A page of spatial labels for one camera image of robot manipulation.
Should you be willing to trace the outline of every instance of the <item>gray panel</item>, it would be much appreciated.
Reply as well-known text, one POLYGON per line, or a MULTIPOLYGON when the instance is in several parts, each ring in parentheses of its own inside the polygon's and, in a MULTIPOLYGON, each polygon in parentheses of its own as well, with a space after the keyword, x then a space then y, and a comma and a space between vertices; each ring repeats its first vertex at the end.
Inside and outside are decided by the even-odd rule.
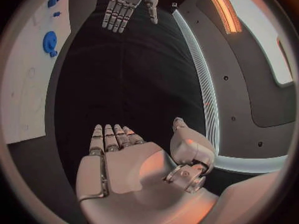
POLYGON ((236 56, 219 29, 186 0, 179 8, 208 63, 213 80, 220 122, 219 155, 240 158, 270 158, 287 153, 293 123, 262 128, 251 117, 246 82, 236 56))
POLYGON ((48 86, 45 129, 47 136, 9 145, 20 174, 32 191, 52 211, 69 223, 85 223, 75 194, 59 159, 55 130, 54 104, 56 86, 65 55, 79 28, 95 9, 97 0, 70 0, 71 34, 59 53, 48 86))
POLYGON ((196 6, 217 26, 232 48, 245 78, 252 118, 260 127, 277 126, 295 120, 295 87, 279 87, 268 60, 254 35, 242 24, 242 32, 226 34, 211 0, 198 0, 196 6))

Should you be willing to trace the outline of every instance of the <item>robotic hand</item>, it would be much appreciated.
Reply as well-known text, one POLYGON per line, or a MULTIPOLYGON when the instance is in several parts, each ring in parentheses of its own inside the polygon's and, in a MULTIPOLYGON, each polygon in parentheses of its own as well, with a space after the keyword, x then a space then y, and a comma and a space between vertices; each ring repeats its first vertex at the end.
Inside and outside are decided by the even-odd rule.
POLYGON ((76 183, 89 223, 195 224, 209 212, 217 196, 202 185, 213 168, 214 148, 181 118, 172 129, 173 159, 128 127, 108 124, 104 138, 102 127, 95 127, 76 183))
MULTIPOLYGON (((122 33, 134 11, 142 0, 110 0, 106 9, 102 27, 108 27, 108 30, 122 33)), ((145 0, 148 8, 150 20, 157 24, 156 6, 158 0, 145 0)))

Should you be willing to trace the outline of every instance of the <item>white panel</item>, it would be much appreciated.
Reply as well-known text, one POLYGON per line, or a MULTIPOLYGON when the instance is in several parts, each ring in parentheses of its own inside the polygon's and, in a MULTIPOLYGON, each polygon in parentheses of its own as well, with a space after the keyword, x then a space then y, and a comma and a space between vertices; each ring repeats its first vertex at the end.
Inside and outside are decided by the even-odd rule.
POLYGON ((48 0, 36 10, 19 33, 4 71, 1 90, 1 122, 6 143, 45 135, 45 100, 56 57, 43 50, 48 31, 57 36, 59 53, 71 29, 68 0, 48 8, 48 0), (61 12, 53 17, 54 12, 61 12))
POLYGON ((277 42, 278 33, 265 14, 251 0, 230 0, 237 16, 255 36, 263 49, 271 71, 281 87, 292 83, 293 79, 289 66, 277 42))

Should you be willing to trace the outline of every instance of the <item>orange light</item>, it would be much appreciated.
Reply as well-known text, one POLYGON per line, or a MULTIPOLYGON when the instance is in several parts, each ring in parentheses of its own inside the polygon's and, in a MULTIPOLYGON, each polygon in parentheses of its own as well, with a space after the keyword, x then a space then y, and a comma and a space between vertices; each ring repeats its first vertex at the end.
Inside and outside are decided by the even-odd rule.
POLYGON ((241 32, 241 24, 229 0, 212 0, 227 34, 241 32))

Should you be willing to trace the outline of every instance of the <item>black floor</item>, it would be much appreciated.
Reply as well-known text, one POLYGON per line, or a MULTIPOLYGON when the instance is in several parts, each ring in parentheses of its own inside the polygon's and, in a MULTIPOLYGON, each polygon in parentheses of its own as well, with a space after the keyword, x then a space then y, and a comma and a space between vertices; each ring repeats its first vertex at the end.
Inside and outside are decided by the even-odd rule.
POLYGON ((176 116, 205 134, 195 67, 171 14, 159 10, 153 25, 141 4, 115 34, 101 27, 107 2, 98 0, 76 36, 57 88, 57 145, 72 186, 97 124, 127 125, 166 151, 176 116))

